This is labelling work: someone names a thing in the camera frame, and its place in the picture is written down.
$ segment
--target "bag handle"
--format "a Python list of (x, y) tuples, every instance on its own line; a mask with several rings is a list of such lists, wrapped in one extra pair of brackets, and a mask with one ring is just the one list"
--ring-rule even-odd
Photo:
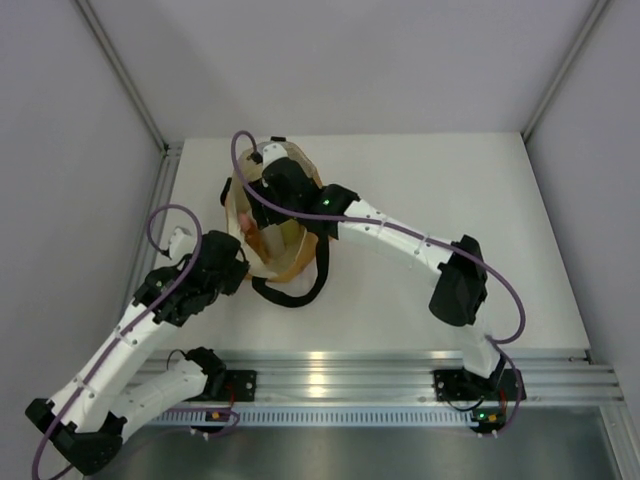
[(222, 187), (222, 192), (220, 192), (220, 205), (224, 207), (225, 202), (227, 201), (227, 195), (229, 194), (229, 189), (231, 188), (231, 177), (227, 178), (227, 181), (224, 182), (224, 187)]
[(318, 267), (316, 281), (309, 292), (300, 297), (292, 297), (291, 295), (267, 286), (266, 278), (253, 277), (251, 279), (251, 286), (263, 298), (276, 305), (287, 308), (304, 307), (315, 300), (329, 276), (329, 237), (327, 235), (318, 237), (318, 243), (316, 244), (316, 265)]

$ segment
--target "white wall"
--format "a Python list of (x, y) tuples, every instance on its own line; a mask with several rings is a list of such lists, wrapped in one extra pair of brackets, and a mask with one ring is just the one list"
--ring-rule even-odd
[(159, 157), (69, 1), (1, 2), (0, 112), (0, 476), (13, 480), (30, 478), (41, 437), (25, 407), (117, 320)]
[(170, 139), (519, 131), (592, 0), (94, 0)]
[(595, 354), (640, 426), (640, 2), (618, 0), (528, 145)]

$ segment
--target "purple cable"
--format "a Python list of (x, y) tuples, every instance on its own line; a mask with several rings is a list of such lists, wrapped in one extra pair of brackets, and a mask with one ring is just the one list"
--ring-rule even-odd
[(526, 322), (527, 322), (527, 316), (524, 310), (524, 305), (522, 303), (522, 300), (520, 299), (520, 296), (518, 295), (518, 292), (516, 292), (515, 288), (513, 287), (513, 285), (511, 285), (511, 283), (509, 283), (509, 281), (502, 276), (502, 274), (500, 274), (500, 272), (498, 272), (497, 270), (495, 270), (493, 267), (491, 267), (490, 265), (486, 264), (483, 260), (481, 260), (480, 258), (476, 257), (475, 255), (470, 254), (469, 252), (466, 252), (464, 250), (462, 250), (461, 248), (458, 248), (454, 245), (450, 245), (448, 243), (444, 243), (441, 242), (439, 240), (435, 240), (431, 237), (428, 237), (426, 235), (423, 235), (422, 233), (416, 232), (414, 230), (411, 230), (409, 228), (403, 227), (402, 225), (397, 225), (395, 223), (386, 223), (383, 222), (381, 220), (377, 220), (377, 219), (373, 219), (373, 218), (360, 218), (360, 217), (347, 217), (344, 215), (313, 215), (310, 213), (303, 213), (303, 212), (295, 212), (293, 210), (288, 210), (286, 208), (282, 208), (279, 205), (276, 205), (273, 202), (270, 202), (269, 200), (267, 200), (266, 198), (264, 198), (262, 195), (260, 195), (258, 192), (256, 192), (253, 188), (251, 188), (251, 185), (249, 184), (249, 181), (246, 179), (246, 177), (244, 176), (244, 174), (242, 173), (242, 169), (240, 168), (240, 163), (238, 162), (238, 154), (236, 152), (236, 144), (238, 143), (238, 139), (242, 136), (246, 136), (250, 141), (251, 144), (253, 146), (253, 149), (256, 150), (257, 148), (257, 144), (256, 144), (256, 140), (253, 137), (253, 135), (251, 135), (251, 133), (249, 133), (246, 130), (240, 130), (239, 132), (236, 132), (235, 135), (232, 137), (231, 139), (231, 162), (233, 163), (233, 169), (236, 173), (236, 175), (238, 176), (238, 178), (240, 179), (240, 181), (242, 182), (242, 185), (244, 186), (244, 189), (256, 200), (258, 200), (260, 203), (262, 203), (263, 205), (269, 207), (272, 210), (275, 210), (278, 213), (281, 213), (283, 215), (289, 216), (289, 217), (295, 217), (295, 218), (303, 218), (305, 220), (319, 220), (319, 221), (329, 221), (329, 222), (354, 222), (354, 223), (366, 223), (369, 225), (383, 225), (384, 227), (388, 227), (391, 228), (392, 230), (396, 230), (400, 233), (404, 233), (405, 235), (408, 235), (412, 238), (415, 238), (417, 240), (424, 240), (425, 242), (427, 242), (427, 244), (431, 244), (431, 245), (435, 245), (436, 247), (440, 247), (440, 248), (444, 248), (445, 250), (449, 250), (452, 251), (454, 253), (457, 253), (458, 255), (471, 260), (473, 263), (475, 263), (476, 265), (482, 267), (483, 269), (485, 269), (487, 272), (489, 272), (496, 280), (498, 280), (506, 289), (507, 291), (511, 294), (511, 296), (513, 297), (513, 300), (516, 304), (516, 307), (518, 308), (518, 313), (520, 315), (520, 323), (518, 324), (518, 329), (516, 330), (516, 332), (511, 335), (508, 338), (504, 338), (504, 339), (500, 339), (500, 340), (496, 340), (493, 337), (487, 335), (487, 340), (491, 343), (491, 345), (493, 345), (493, 347), (498, 351), (498, 353), (500, 353), (501, 355), (504, 355), (507, 363), (509, 363), (509, 365), (511, 366), (511, 368), (513, 369), (513, 371), (516, 373), (516, 376), (518, 378), (518, 393), (516, 395), (516, 402), (513, 408), (513, 412), (511, 413), (511, 416), (509, 417), (509, 419), (507, 420), (507, 422), (505, 423), (504, 428), (507, 428), (511, 425), (513, 418), (516, 416), (516, 412), (518, 410), (518, 408), (520, 407), (520, 402), (522, 401), (522, 378), (520, 378), (520, 375), (518, 373), (518, 371), (516, 370), (515, 364), (513, 362), (513, 360), (507, 356), (504, 351), (499, 347), (499, 345), (504, 345), (507, 343), (512, 343), (514, 341), (516, 341), (518, 338), (520, 338), (520, 336), (522, 336), (522, 333), (524, 332), (525, 326), (526, 326)]
[(153, 229), (153, 220), (151, 219), (151, 217), (149, 218), (149, 221), (147, 222), (147, 241), (151, 244), (151, 246), (153, 247), (153, 249), (158, 252), (158, 253), (164, 253), (165, 251), (162, 250), (162, 248), (160, 247), (160, 245), (153, 239), (153, 232), (151, 231)]
[[(155, 310), (155, 308), (158, 305), (164, 302), (167, 299), (167, 297), (171, 295), (175, 291), (175, 289), (180, 286), (180, 284), (184, 281), (186, 276), (189, 275), (189, 272), (191, 272), (191, 269), (193, 268), (193, 264), (194, 264), (193, 259), (197, 258), (198, 255), (200, 255), (200, 248), (202, 247), (202, 226), (200, 225), (200, 222), (198, 221), (198, 218), (195, 216), (195, 214), (188, 208), (183, 207), (182, 205), (176, 205), (176, 204), (168, 204), (168, 205), (159, 207), (150, 215), (149, 221), (148, 221), (149, 224), (153, 222), (153, 220), (156, 218), (156, 216), (158, 216), (159, 213), (164, 212), (166, 210), (170, 210), (170, 209), (180, 210), (186, 213), (187, 215), (189, 215), (189, 217), (191, 218), (191, 220), (193, 221), (196, 227), (196, 246), (193, 251), (193, 256), (191, 257), (192, 261), (190, 261), (186, 265), (186, 267), (182, 270), (182, 272), (180, 272), (180, 275), (178, 275), (178, 278), (176, 279), (176, 281), (173, 282), (173, 284), (171, 284), (169, 288), (167, 288), (164, 292), (162, 292), (162, 294), (156, 300), (154, 300), (143, 312), (141, 312), (140, 315), (134, 318), (131, 321), (131, 323), (129, 323), (126, 327), (122, 329), (122, 331), (120, 332), (122, 336), (125, 336), (126, 334), (130, 333), (131, 330), (133, 330), (136, 327), (136, 325), (138, 325), (149, 313)], [(85, 384), (88, 384), (91, 381), (91, 379), (95, 376), (95, 374), (98, 372), (100, 367), (104, 364), (104, 362), (109, 357), (109, 355), (111, 354), (111, 352), (116, 347), (119, 341), (120, 341), (120, 338), (115, 338), (107, 346), (107, 348), (105, 348), (102, 355), (100, 355), (96, 363), (93, 365), (93, 367), (91, 367), (91, 370), (89, 370), (89, 372), (87, 373), (87, 376), (84, 378), (83, 382)], [(69, 400), (67, 400), (67, 403), (64, 404), (64, 406), (60, 409), (60, 412), (58, 413), (58, 415), (53, 419), (53, 421), (49, 425), (49, 428), (47, 428), (47, 431), (42, 437), (42, 440), (40, 440), (40, 444), (38, 445), (38, 448), (36, 449), (36, 453), (33, 457), (33, 463), (31, 464), (32, 480), (41, 480), (40, 475), (38, 473), (38, 467), (40, 466), (40, 461), (42, 460), (42, 454), (47, 445), (47, 441), (51, 438), (51, 435), (55, 430), (55, 428), (60, 423), (60, 420), (64, 418), (64, 416), (71, 409), (75, 401), (78, 399), (78, 397), (82, 393), (82, 390), (83, 390), (82, 387), (80, 387), (76, 389), (75, 392), (73, 392), (71, 397), (69, 397)], [(67, 472), (69, 472), (69, 470), (71, 470), (71, 465), (66, 467), (62, 472), (58, 473), (57, 475), (55, 475), (49, 480), (58, 480), (59, 478), (62, 478), (62, 476), (65, 475)]]

